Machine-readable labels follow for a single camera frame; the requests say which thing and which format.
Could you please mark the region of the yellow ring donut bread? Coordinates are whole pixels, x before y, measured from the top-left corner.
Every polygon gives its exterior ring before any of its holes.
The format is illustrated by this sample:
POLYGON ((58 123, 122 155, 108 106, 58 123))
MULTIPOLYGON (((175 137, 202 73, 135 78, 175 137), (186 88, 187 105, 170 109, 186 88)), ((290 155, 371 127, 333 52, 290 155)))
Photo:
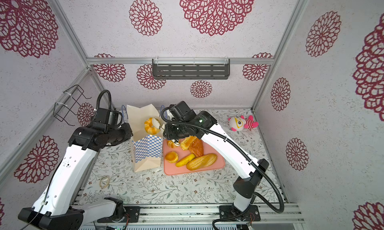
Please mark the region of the yellow ring donut bread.
POLYGON ((152 118, 147 119, 144 123, 144 126, 145 126, 145 131, 149 135, 157 135, 162 131, 154 128, 154 126, 152 125, 152 118))

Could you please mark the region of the blue checkered paper bag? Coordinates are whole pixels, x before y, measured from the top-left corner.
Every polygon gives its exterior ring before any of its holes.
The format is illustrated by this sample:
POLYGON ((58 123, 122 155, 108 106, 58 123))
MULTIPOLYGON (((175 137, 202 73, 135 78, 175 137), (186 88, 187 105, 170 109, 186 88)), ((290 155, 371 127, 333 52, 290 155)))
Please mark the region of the blue checkered paper bag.
POLYGON ((123 105, 122 112, 133 131, 130 143, 134 172, 160 167, 163 154, 163 131, 157 135, 149 135, 144 126, 145 121, 149 118, 156 118, 163 125, 164 122, 160 118, 159 111, 150 104, 142 108, 123 105))

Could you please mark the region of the brown croissant bread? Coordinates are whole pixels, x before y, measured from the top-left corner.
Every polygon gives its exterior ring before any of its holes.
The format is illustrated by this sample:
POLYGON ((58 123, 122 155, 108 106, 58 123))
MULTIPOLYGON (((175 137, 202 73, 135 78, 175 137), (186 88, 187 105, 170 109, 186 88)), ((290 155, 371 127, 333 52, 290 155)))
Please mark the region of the brown croissant bread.
POLYGON ((204 145, 203 141, 196 138, 189 146, 188 150, 194 154, 196 157, 201 157, 204 155, 204 145))

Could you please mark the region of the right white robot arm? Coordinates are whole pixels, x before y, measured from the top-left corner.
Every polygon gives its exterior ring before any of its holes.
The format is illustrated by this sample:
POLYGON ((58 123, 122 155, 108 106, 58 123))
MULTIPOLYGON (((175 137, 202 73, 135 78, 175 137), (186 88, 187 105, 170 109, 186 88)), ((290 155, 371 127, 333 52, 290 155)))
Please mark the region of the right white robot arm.
POLYGON ((167 140, 197 137, 213 147, 235 169, 239 177, 233 184, 236 192, 234 208, 238 211, 244 212, 253 203, 256 187, 261 180, 276 187, 266 174, 268 161, 258 160, 246 153, 208 112, 196 114, 182 101, 161 110, 160 117, 163 124, 158 120, 152 120, 152 124, 163 130, 167 140))

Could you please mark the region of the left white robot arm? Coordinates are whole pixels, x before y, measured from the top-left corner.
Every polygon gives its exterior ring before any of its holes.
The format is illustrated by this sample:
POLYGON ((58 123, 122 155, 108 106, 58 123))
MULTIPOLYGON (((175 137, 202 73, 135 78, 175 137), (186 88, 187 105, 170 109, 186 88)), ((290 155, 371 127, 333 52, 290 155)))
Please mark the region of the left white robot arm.
POLYGON ((126 210, 123 201, 116 198, 106 197, 82 207, 74 207, 71 203, 99 151, 107 145, 119 145, 132 136, 128 123, 117 129, 98 129, 95 126, 77 128, 47 188, 32 207, 21 209, 18 219, 40 230, 78 230, 103 218, 122 222, 126 210))

